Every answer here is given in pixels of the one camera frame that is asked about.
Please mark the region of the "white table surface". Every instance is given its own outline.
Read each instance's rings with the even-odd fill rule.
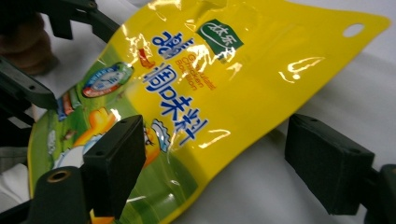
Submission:
[[[98,0],[117,23],[137,10],[131,2]],[[384,15],[396,21],[394,0],[294,0],[312,6]],[[73,23],[73,41],[51,37],[60,64],[38,79],[56,96],[78,82],[105,43]],[[327,123],[375,153],[374,168],[396,163],[396,25],[376,38],[298,113]],[[226,167],[175,223],[363,223],[356,216],[329,216],[284,160],[287,123],[264,136]]]

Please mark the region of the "printed cartoon character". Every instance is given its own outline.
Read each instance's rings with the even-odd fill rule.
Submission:
[[[116,122],[113,113],[107,113],[105,108],[93,110],[89,115],[91,128],[83,133],[73,147],[63,152],[54,164],[54,169],[66,165],[80,167],[83,155],[110,130]],[[146,143],[146,162],[144,167],[151,164],[160,152],[167,152],[170,145],[169,134],[163,123],[155,119],[149,127],[144,128]]]
[[[151,126],[144,128],[145,143],[146,143],[146,162],[143,167],[151,164],[159,155],[160,152],[167,152],[170,142],[167,129],[163,123],[155,119]]]
[[[116,122],[113,113],[107,113],[104,107],[93,110],[88,116],[91,128],[85,131],[71,149],[63,152],[54,163],[53,169],[71,165],[80,167],[82,156],[105,134]]]

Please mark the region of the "yellow packaging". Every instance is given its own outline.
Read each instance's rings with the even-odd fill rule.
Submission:
[[[48,170],[80,166],[117,120],[141,114],[147,161],[116,222],[169,222],[388,26],[286,1],[153,1],[34,126],[32,191]]]

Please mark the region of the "white cloth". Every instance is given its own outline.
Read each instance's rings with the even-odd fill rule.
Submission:
[[[27,167],[17,164],[0,174],[0,213],[29,200]]]

